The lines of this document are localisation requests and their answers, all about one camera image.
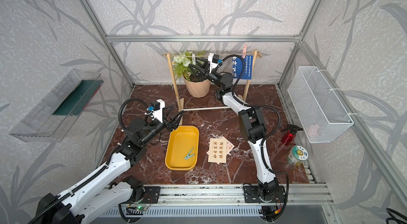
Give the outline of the blue postcard white characters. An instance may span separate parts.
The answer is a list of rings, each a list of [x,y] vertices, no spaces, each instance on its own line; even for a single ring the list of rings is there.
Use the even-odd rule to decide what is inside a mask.
[[[233,79],[238,79],[242,75],[242,80],[252,80],[253,58],[253,55],[246,55],[242,59],[232,57]]]

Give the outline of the teal clothespin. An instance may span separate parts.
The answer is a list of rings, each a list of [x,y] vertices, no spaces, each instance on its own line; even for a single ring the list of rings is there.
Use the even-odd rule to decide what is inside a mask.
[[[192,147],[191,150],[185,155],[184,160],[188,160],[195,156],[195,154],[192,152],[193,150],[194,150],[194,147]]]

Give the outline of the pink clothespin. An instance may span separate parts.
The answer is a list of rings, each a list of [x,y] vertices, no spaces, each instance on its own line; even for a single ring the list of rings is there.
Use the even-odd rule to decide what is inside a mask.
[[[242,51],[242,58],[245,58],[247,54],[247,44],[244,44],[243,51]]]

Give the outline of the cream postcard red characters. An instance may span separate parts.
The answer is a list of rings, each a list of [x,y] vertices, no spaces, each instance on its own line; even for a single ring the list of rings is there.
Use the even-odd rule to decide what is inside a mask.
[[[209,141],[208,161],[210,163],[226,163],[227,143],[225,138],[211,138]]]

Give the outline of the cream postcard red stamps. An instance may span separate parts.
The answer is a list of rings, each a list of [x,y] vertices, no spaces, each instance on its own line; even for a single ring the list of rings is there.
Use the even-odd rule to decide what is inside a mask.
[[[234,149],[234,145],[230,141],[226,141],[226,153],[230,155],[231,150]]]

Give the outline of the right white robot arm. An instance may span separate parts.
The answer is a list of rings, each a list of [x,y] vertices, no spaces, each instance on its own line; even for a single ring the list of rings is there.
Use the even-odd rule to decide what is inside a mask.
[[[243,76],[243,72],[238,75],[236,80],[232,73],[218,72],[223,62],[232,58],[241,61],[243,65],[245,64],[239,55],[228,55],[224,59],[220,59],[218,55],[210,54],[206,60],[199,58],[195,64],[190,64],[189,68],[196,79],[209,80],[218,86],[217,100],[238,115],[241,135],[249,143],[254,157],[259,198],[264,202],[279,199],[280,202],[286,204],[289,191],[288,173],[286,171],[276,172],[272,169],[266,146],[266,140],[281,125],[281,115],[273,106],[248,104],[235,94],[235,89]],[[262,108],[274,111],[278,118],[277,125],[269,133],[266,129]]]

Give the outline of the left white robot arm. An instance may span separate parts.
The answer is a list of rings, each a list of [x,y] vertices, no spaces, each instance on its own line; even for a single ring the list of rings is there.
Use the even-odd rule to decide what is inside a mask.
[[[139,102],[145,109],[144,118],[136,118],[129,125],[123,122],[123,111],[130,102]],[[38,203],[32,224],[87,224],[124,203],[140,202],[148,195],[140,180],[129,176],[120,183],[114,180],[133,167],[146,153],[147,145],[163,130],[176,130],[183,111],[171,116],[172,107],[158,99],[150,105],[141,99],[128,99],[120,107],[119,124],[125,138],[107,160],[81,181],[58,195],[51,193]]]

